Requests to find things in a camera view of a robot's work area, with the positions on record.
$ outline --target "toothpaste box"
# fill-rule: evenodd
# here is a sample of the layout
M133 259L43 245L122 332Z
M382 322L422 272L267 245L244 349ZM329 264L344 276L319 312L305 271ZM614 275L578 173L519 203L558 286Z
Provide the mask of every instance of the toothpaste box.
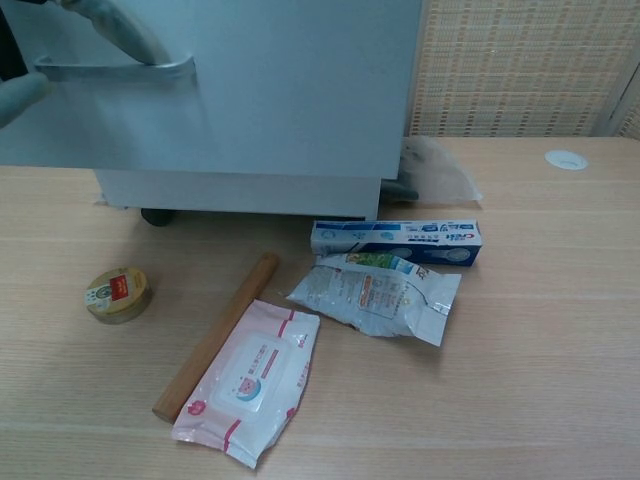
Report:
M391 253L413 263L470 266L481 246L480 229L474 219L316 221L311 232L311 249L316 255Z

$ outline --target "rolling pin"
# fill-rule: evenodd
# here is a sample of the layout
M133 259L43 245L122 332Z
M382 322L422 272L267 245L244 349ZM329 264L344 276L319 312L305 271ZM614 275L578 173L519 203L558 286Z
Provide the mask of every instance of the rolling pin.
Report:
M273 253L262 255L227 304L219 320L194 348L178 374L167 385L164 393L153 406L153 413L167 422L174 423L176 421L182 406L196 388L224 342L229 338L240 317L266 287L278 266L278 262L278 256Z

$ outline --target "wooden table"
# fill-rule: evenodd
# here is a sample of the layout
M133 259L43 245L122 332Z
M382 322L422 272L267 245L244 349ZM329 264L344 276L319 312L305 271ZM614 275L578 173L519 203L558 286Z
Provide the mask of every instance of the wooden table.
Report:
M261 461L273 479L640 478L640 143L445 139L486 244L441 349L323 320L300 411ZM584 154L581 172L547 150ZM254 478L178 444L150 409L265 250L282 303L312 262L310 219L185 213L167 228L94 204L90 172L0 169L0 477ZM145 314L98 323L83 289L138 265Z

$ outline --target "caster wheel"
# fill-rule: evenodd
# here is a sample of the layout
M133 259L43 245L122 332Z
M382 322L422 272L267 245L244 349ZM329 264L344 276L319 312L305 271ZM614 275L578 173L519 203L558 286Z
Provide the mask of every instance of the caster wheel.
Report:
M154 227L166 227L173 220L175 210L160 210L156 208L143 208L140 210L142 218Z

